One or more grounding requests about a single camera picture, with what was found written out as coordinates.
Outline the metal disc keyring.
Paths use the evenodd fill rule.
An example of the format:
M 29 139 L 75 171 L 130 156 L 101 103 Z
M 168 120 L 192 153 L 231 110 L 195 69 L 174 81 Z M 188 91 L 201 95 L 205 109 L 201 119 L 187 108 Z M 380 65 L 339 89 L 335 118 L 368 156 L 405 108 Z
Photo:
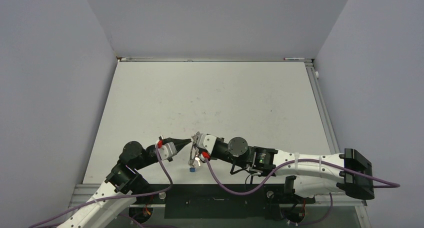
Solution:
M 193 148 L 192 143 L 191 143 L 191 148 L 189 152 L 188 165 L 189 167 L 194 167 L 194 168 L 202 166 L 199 150 Z

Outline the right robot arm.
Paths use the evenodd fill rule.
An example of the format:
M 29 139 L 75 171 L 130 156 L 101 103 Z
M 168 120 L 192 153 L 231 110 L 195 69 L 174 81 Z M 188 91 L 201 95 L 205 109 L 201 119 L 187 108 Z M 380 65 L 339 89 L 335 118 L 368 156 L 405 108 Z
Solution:
M 202 162 L 229 163 L 231 175 L 246 171 L 264 179 L 283 176 L 282 195 L 289 202 L 326 193 L 345 193 L 358 200 L 375 198 L 370 179 L 372 163 L 355 149 L 330 155 L 302 154 L 250 146 L 242 137 L 225 142 L 221 137 L 200 132 L 192 140 Z

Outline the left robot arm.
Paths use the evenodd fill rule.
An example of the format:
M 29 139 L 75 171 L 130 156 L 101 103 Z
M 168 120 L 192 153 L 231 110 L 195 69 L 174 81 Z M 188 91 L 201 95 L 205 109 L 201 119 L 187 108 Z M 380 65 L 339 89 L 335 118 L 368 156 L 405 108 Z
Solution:
M 173 185 L 154 191 L 139 170 L 171 160 L 191 139 L 160 138 L 147 148 L 137 141 L 124 145 L 116 165 L 96 192 L 83 204 L 71 208 L 73 215 L 60 224 L 61 228 L 104 228 L 133 203 L 143 203 L 148 197 L 170 190 Z

